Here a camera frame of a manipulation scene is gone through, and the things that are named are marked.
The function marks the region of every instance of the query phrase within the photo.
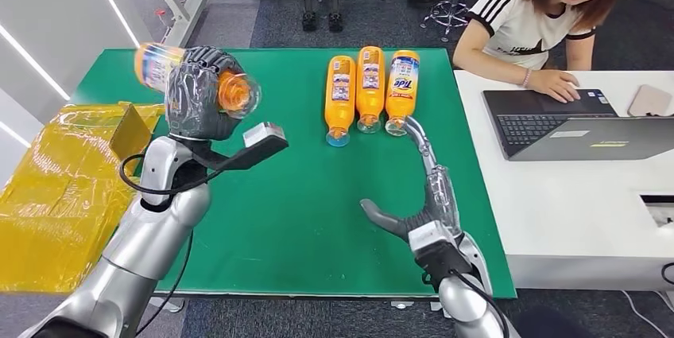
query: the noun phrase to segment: tide bottle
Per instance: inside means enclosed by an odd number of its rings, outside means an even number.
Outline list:
[[[407,134],[405,117],[412,115],[416,104],[416,86],[419,80],[419,55],[411,50],[393,54],[389,87],[386,92],[386,132],[394,136]]]
[[[356,79],[356,109],[360,114],[357,126],[366,134],[382,128],[379,114],[384,110],[385,102],[384,69],[384,51],[376,46],[360,49]]]
[[[136,77],[147,87],[166,92],[171,71],[184,57],[185,49],[158,43],[142,44],[134,57]],[[257,107],[261,91],[258,84],[245,73],[229,70],[218,75],[218,104],[233,118],[244,118]]]
[[[349,140],[349,127],[355,116],[356,63],[349,56],[335,56],[327,66],[325,85],[325,140],[342,147]]]

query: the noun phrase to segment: bracelet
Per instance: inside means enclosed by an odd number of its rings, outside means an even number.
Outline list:
[[[525,80],[522,81],[522,87],[526,88],[527,85],[529,85],[529,77],[531,77],[531,69],[527,69],[527,74],[525,76]]]

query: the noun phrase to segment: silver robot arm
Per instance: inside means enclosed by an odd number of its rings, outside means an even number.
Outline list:
[[[438,293],[460,338],[519,338],[490,299],[486,263],[475,241],[461,230],[447,169],[438,165],[424,129],[414,118],[407,118],[405,129],[424,163],[424,207],[406,219],[385,214],[368,199],[361,201],[363,210],[370,221],[408,243],[416,263],[426,271],[424,283]]]
[[[244,133],[245,148],[232,157],[211,150],[212,139],[229,138],[239,123],[217,107],[217,72],[226,67],[241,71],[230,55],[200,47],[189,49],[172,71],[166,87],[169,136],[155,139],[145,155],[131,156],[120,167],[122,179],[139,193],[89,275],[20,338],[136,336],[157,283],[189,238],[187,262],[192,230],[211,203],[207,182],[224,170],[248,169],[288,146],[283,130],[264,122]],[[143,156],[136,185],[124,166]]]
[[[206,177],[206,167],[248,169],[288,144],[277,126],[261,123],[244,134],[246,148],[212,159],[210,142],[159,137],[149,146],[141,186],[157,193],[136,195],[100,260],[82,284],[45,319],[20,338],[114,337],[137,335],[138,325],[159,280],[168,273],[211,203],[208,184],[176,194]]]

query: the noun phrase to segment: bottle label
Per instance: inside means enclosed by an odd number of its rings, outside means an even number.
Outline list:
[[[419,74],[419,61],[412,57],[397,57],[393,61],[391,96],[413,99],[414,86]]]
[[[163,45],[148,45],[143,52],[142,72],[145,86],[166,90],[169,75],[173,68],[178,66],[183,59],[184,50]]]
[[[363,66],[362,66],[362,88],[363,89],[379,89],[379,65],[378,64],[363,64]]]
[[[332,100],[349,100],[349,83],[351,78],[348,74],[334,74],[332,76]]]

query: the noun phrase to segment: tide logo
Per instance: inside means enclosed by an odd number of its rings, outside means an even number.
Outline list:
[[[407,79],[407,78],[396,78],[395,81],[393,81],[393,90],[395,91],[412,91],[412,80]]]

